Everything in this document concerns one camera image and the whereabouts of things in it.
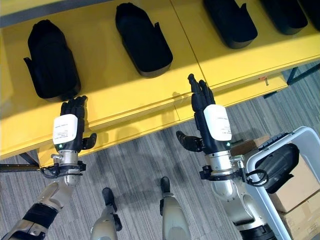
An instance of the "yellow shelf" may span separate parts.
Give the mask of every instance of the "yellow shelf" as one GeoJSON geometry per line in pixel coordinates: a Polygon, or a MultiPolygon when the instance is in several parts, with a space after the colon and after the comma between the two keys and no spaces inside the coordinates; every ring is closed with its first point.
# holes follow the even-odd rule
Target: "yellow shelf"
{"type": "Polygon", "coordinates": [[[257,38],[241,49],[228,48],[222,42],[203,0],[171,2],[205,80],[215,89],[320,59],[320,32],[311,21],[299,33],[284,35],[277,31],[260,0],[236,0],[239,6],[246,3],[258,31],[257,38]]]}
{"type": "MultiPolygon", "coordinates": [[[[231,106],[238,102],[242,102],[256,96],[264,95],[270,92],[278,91],[287,87],[286,81],[281,74],[275,74],[268,77],[268,85],[264,80],[255,80],[234,86],[229,90],[218,91],[215,93],[215,101],[217,104],[231,106]]],[[[193,119],[194,112],[190,103],[189,96],[181,98],[181,101],[175,106],[170,106],[161,111],[140,116],[125,122],[109,126],[98,130],[97,143],[90,150],[81,151],[79,156],[84,156],[110,146],[129,141],[146,134],[182,123],[186,120],[193,119]]],[[[56,150],[52,143],[42,146],[38,149],[38,157],[42,167],[51,166],[53,164],[50,158],[51,154],[56,150]]]]}
{"type": "Polygon", "coordinates": [[[29,34],[41,19],[50,19],[63,31],[73,52],[82,85],[80,95],[89,99],[89,129],[173,106],[175,98],[190,91],[189,73],[203,77],[171,2],[134,0],[153,23],[159,21],[173,54],[168,72],[155,78],[141,77],[116,29],[116,7],[121,2],[81,7],[1,29],[1,158],[50,143],[53,119],[60,112],[61,103],[36,95],[23,61],[30,55],[29,34]]]}

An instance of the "robotic hand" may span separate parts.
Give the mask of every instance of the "robotic hand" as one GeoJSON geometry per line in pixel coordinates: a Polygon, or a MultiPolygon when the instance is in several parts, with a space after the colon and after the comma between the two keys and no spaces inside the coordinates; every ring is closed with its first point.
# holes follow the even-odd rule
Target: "robotic hand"
{"type": "Polygon", "coordinates": [[[226,109],[216,105],[212,91],[203,80],[199,83],[193,74],[188,76],[191,85],[191,105],[201,138],[186,136],[177,131],[181,145],[192,152],[204,152],[207,165],[202,167],[200,177],[212,181],[212,189],[221,200],[224,209],[240,231],[244,240],[275,240],[267,221],[246,190],[245,184],[261,187],[268,182],[264,170],[247,173],[242,155],[231,156],[231,128],[226,109]],[[253,182],[250,176],[259,174],[253,182]]]}
{"type": "Polygon", "coordinates": [[[69,202],[80,181],[81,171],[86,170],[86,165],[78,161],[78,153],[92,148],[97,139],[95,133],[83,138],[86,99],[86,96],[79,96],[64,102],[60,116],[54,120],[53,143],[58,154],[51,156],[54,166],[41,168],[41,172],[50,179],[63,179],[54,181],[42,191],[3,240],[44,239],[58,212],[69,202]]]}

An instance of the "table leg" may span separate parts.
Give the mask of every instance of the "table leg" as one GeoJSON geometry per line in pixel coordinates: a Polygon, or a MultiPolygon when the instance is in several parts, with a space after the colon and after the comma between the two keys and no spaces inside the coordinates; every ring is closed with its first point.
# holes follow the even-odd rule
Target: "table leg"
{"type": "Polygon", "coordinates": [[[298,69],[297,66],[292,69],[290,76],[288,78],[288,81],[286,81],[286,83],[288,85],[292,85],[292,84],[298,82],[299,80],[309,76],[310,74],[313,74],[314,72],[320,70],[320,63],[313,66],[312,68],[308,69],[307,71],[301,73],[299,76],[294,77],[297,69],[298,69]]]}
{"type": "Polygon", "coordinates": [[[24,152],[24,153],[21,153],[19,155],[24,160],[26,160],[29,164],[39,167],[39,163],[36,160],[34,160],[34,158],[32,156],[30,156],[28,153],[24,152]]]}

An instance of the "white sticker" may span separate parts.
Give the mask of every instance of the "white sticker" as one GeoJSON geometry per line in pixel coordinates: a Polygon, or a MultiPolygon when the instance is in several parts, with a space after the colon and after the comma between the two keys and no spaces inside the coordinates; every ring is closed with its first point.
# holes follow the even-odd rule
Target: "white sticker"
{"type": "Polygon", "coordinates": [[[232,134],[226,108],[211,104],[203,113],[211,137],[217,141],[230,141],[232,134]]]}
{"type": "Polygon", "coordinates": [[[76,138],[78,118],[73,114],[58,116],[53,122],[53,144],[62,144],[76,138]]]}

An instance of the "robot finger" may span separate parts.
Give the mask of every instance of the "robot finger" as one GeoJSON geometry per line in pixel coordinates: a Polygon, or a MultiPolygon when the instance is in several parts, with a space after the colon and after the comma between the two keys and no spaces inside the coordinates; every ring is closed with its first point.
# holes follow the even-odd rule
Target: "robot finger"
{"type": "Polygon", "coordinates": [[[202,90],[202,93],[204,95],[204,99],[205,99],[207,105],[210,105],[212,101],[210,100],[209,89],[208,89],[206,82],[203,80],[200,80],[199,85],[201,87],[201,90],[202,90]]]}
{"type": "Polygon", "coordinates": [[[84,101],[81,96],[78,96],[77,98],[74,99],[74,101],[72,103],[73,103],[73,105],[71,106],[70,113],[73,115],[76,115],[79,118],[80,115],[78,115],[78,114],[82,113],[81,109],[83,108],[84,101]]]}
{"type": "Polygon", "coordinates": [[[63,102],[61,105],[61,111],[60,111],[60,116],[65,115],[66,114],[66,108],[67,108],[68,104],[66,102],[63,102]]]}
{"type": "Polygon", "coordinates": [[[201,88],[200,88],[199,84],[197,83],[195,76],[192,73],[189,74],[188,80],[191,85],[191,92],[193,92],[195,94],[200,94],[201,88]]]}
{"type": "Polygon", "coordinates": [[[67,103],[67,106],[65,108],[65,114],[73,114],[72,109],[74,105],[75,105],[75,100],[72,98],[67,103]]]}
{"type": "Polygon", "coordinates": [[[189,151],[192,152],[201,152],[202,151],[202,140],[196,136],[187,136],[182,131],[177,131],[176,137],[180,144],[189,151]]]}
{"type": "Polygon", "coordinates": [[[215,98],[214,98],[214,93],[211,91],[211,89],[208,87],[209,90],[209,98],[211,99],[211,103],[210,104],[216,104],[215,98]]]}
{"type": "Polygon", "coordinates": [[[87,97],[86,96],[81,96],[81,97],[77,97],[76,98],[76,103],[75,103],[75,115],[78,117],[78,118],[84,118],[85,117],[85,102],[87,100],[87,97]]]}

